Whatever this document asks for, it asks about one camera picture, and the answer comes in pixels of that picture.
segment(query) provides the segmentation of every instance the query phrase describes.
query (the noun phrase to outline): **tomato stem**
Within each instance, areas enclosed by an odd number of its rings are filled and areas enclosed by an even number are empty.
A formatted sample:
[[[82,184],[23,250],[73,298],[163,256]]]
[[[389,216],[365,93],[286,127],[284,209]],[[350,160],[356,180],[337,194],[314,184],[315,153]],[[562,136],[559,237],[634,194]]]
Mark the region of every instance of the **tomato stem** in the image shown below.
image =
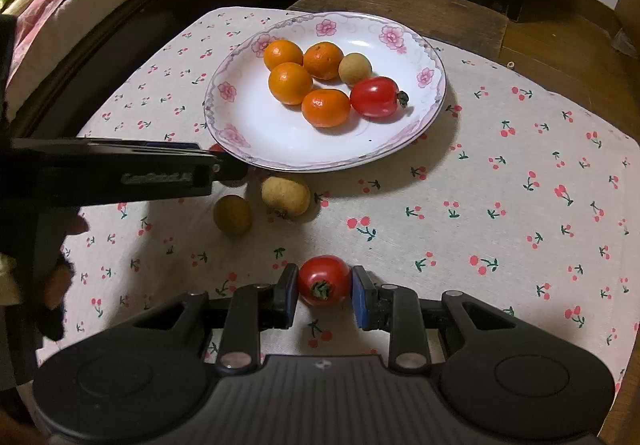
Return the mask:
[[[402,108],[405,108],[406,104],[409,103],[409,95],[406,94],[404,91],[398,91],[396,93],[396,99],[398,99],[398,102],[400,102],[400,105],[402,106]]]
[[[311,294],[320,300],[329,300],[331,295],[331,284],[327,281],[314,282],[311,286]]]

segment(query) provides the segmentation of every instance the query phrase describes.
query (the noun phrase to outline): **wooden table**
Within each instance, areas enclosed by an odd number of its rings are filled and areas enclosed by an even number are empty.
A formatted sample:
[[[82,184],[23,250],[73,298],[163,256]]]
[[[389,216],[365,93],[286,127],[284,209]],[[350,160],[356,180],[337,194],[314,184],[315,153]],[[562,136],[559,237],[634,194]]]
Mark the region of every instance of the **wooden table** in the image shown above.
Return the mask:
[[[289,9],[380,15],[496,62],[508,22],[497,11],[466,0],[299,0]]]
[[[466,0],[299,0],[289,9],[359,11],[388,17],[425,37],[453,44],[498,63],[508,24],[504,15]],[[636,340],[622,388],[599,434],[608,445],[640,444],[640,421],[630,425],[636,416],[640,416],[637,407],[639,383],[640,341]]]

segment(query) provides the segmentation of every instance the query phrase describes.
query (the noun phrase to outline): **plate rim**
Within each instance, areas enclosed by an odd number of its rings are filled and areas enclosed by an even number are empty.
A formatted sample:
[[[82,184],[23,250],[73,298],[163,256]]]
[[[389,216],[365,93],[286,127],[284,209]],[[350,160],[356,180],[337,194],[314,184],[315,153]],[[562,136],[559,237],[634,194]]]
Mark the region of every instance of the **plate rim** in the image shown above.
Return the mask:
[[[254,161],[254,158],[251,155],[248,154],[243,154],[242,151],[238,151],[236,150],[233,146],[228,146],[226,144],[226,142],[222,139],[218,139],[216,137],[216,135],[213,133],[212,131],[212,126],[209,125],[209,118],[207,116],[207,112],[206,112],[206,107],[207,107],[207,99],[209,98],[209,90],[211,89],[212,86],[212,82],[213,79],[215,78],[216,75],[218,75],[218,72],[221,70],[221,68],[223,68],[224,66],[228,66],[230,64],[230,59],[232,59],[232,57],[236,56],[239,52],[240,47],[245,44],[246,42],[249,42],[251,39],[256,38],[258,36],[260,36],[261,34],[266,34],[276,28],[282,28],[284,26],[286,26],[287,22],[292,21],[293,19],[301,19],[301,18],[307,18],[306,20],[311,20],[313,17],[322,17],[322,16],[326,16],[326,15],[331,15],[331,14],[341,14],[343,16],[347,16],[347,17],[357,17],[357,18],[370,18],[370,19],[374,19],[375,21],[386,21],[389,23],[393,23],[396,24],[402,28],[404,28],[404,30],[409,33],[411,35],[412,38],[414,38],[414,40],[416,40],[416,38],[419,38],[421,40],[423,40],[427,46],[428,49],[431,50],[431,53],[433,54],[433,57],[430,57],[436,64],[436,67],[438,69],[440,69],[440,71],[442,72],[442,75],[440,77],[440,81],[438,82],[438,84],[436,85],[436,104],[437,107],[433,113],[433,116],[428,120],[427,124],[424,126],[423,129],[421,129],[420,131],[416,132],[416,134],[414,134],[412,137],[408,138],[407,140],[405,140],[402,143],[399,143],[398,145],[395,145],[389,149],[387,149],[384,152],[381,152],[380,154],[376,154],[370,157],[366,157],[366,155],[360,156],[360,157],[356,157],[354,161],[351,162],[346,162],[342,165],[338,165],[338,164],[329,164],[326,166],[323,166],[321,168],[312,168],[312,169],[300,169],[300,168],[291,168],[291,167],[287,167],[287,166],[270,166],[270,165],[264,165],[264,164],[260,164],[256,161]],[[440,96],[440,86],[441,86],[441,82],[442,79],[444,79],[444,86],[443,86],[443,93],[442,96]],[[205,117],[205,124],[207,125],[207,131],[209,131],[209,134],[211,135],[211,138],[213,138],[213,140],[219,144],[222,148],[224,148],[225,151],[227,151],[229,154],[233,155],[234,157],[238,158],[239,160],[244,161],[245,163],[248,163],[249,165],[252,165],[254,167],[259,167],[259,168],[263,168],[266,170],[273,170],[273,171],[278,171],[278,172],[288,172],[288,173],[295,173],[295,174],[313,174],[313,173],[324,173],[324,172],[332,172],[332,171],[337,171],[337,170],[344,170],[344,169],[350,169],[350,168],[354,168],[354,167],[359,167],[360,165],[364,165],[366,163],[370,163],[376,160],[379,160],[380,158],[389,156],[391,154],[393,154],[394,152],[397,152],[401,149],[403,149],[404,147],[406,147],[407,145],[411,144],[411,142],[415,141],[419,136],[421,136],[428,128],[430,128],[431,125],[433,125],[433,122],[435,121],[435,119],[437,118],[437,116],[440,114],[440,112],[442,111],[442,107],[444,105],[445,102],[445,96],[447,94],[447,89],[448,89],[448,79],[447,79],[447,73],[446,73],[446,69],[444,67],[444,63],[442,62],[442,59],[440,58],[440,55],[438,54],[438,52],[436,51],[436,49],[431,45],[431,43],[429,42],[429,40],[425,37],[423,37],[422,35],[420,35],[419,33],[415,32],[413,29],[405,26],[404,24],[393,20],[393,19],[389,19],[387,17],[380,17],[379,15],[373,15],[370,13],[363,13],[363,12],[358,12],[358,11],[346,11],[346,10],[335,10],[335,11],[322,11],[322,12],[310,12],[310,13],[304,13],[302,15],[296,15],[294,17],[291,18],[287,18],[284,19],[280,22],[277,22],[276,24],[273,24],[271,26],[269,26],[268,28],[265,28],[263,30],[260,30],[252,35],[250,35],[249,37],[247,37],[244,41],[242,41],[241,44],[238,45],[238,47],[236,47],[233,51],[231,51],[231,53],[229,53],[224,60],[222,60],[222,62],[220,63],[220,65],[217,67],[217,69],[211,74],[211,77],[209,79],[209,82],[207,83],[207,89],[205,91],[205,99],[203,102],[203,114]]]

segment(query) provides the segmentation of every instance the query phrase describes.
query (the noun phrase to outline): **wooden floor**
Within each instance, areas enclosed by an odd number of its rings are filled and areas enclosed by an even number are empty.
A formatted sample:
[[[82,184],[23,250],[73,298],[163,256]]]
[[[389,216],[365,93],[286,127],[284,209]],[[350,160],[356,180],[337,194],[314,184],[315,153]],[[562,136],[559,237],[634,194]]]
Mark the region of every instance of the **wooden floor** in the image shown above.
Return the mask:
[[[507,26],[499,61],[640,141],[640,62],[587,19],[527,3],[521,21]]]

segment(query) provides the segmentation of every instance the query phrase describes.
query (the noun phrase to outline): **screw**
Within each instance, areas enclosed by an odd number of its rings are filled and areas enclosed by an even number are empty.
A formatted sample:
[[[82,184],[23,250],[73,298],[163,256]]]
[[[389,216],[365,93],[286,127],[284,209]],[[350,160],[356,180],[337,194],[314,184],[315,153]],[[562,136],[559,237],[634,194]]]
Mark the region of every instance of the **screw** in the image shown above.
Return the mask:
[[[396,364],[403,369],[418,369],[427,364],[427,357],[420,353],[401,353],[396,357]]]
[[[251,356],[243,351],[233,351],[222,355],[220,362],[228,369],[240,369],[251,364]]]

